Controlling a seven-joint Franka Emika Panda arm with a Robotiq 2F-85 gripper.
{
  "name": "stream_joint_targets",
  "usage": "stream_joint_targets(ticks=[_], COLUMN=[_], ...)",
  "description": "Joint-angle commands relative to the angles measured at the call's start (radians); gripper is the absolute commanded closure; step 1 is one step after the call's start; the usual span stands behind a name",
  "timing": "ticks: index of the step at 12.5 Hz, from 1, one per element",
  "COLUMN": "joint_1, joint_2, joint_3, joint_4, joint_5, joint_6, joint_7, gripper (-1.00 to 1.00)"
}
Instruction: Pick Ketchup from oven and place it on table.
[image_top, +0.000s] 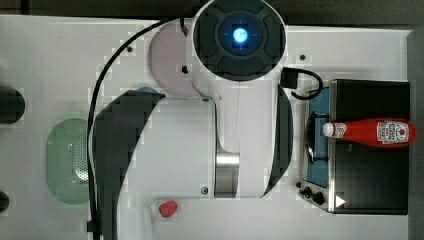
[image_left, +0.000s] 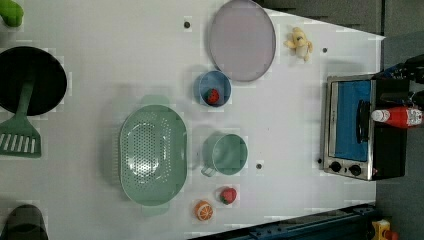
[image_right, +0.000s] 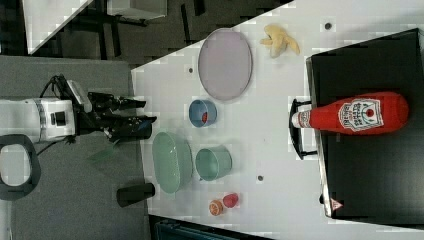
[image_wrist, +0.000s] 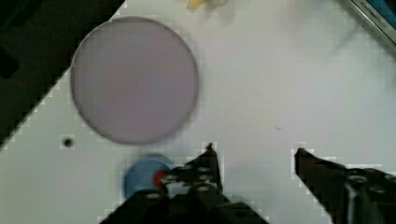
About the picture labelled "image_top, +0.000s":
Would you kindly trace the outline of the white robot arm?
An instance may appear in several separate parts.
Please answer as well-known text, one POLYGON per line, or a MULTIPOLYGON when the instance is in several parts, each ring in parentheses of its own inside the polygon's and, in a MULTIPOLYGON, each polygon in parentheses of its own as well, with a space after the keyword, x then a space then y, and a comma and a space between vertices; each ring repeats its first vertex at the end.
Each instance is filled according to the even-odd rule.
POLYGON ((265 0, 210 0, 185 39, 186 76, 130 90, 90 129, 99 240, 153 240, 186 200, 260 198, 293 143, 286 27, 265 0))

